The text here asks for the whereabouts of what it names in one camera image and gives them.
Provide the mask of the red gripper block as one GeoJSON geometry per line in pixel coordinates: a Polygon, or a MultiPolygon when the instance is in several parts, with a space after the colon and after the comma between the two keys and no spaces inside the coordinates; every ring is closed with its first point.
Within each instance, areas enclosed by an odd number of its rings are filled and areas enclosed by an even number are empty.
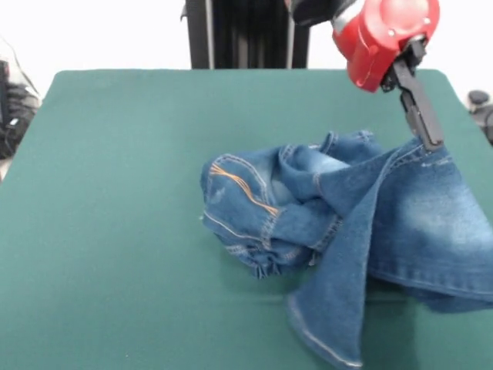
{"type": "Polygon", "coordinates": [[[444,134],[415,73],[439,18],[438,0],[366,0],[352,2],[331,21],[350,80],[371,93],[399,89],[407,124],[427,151],[440,148],[444,134]]]}

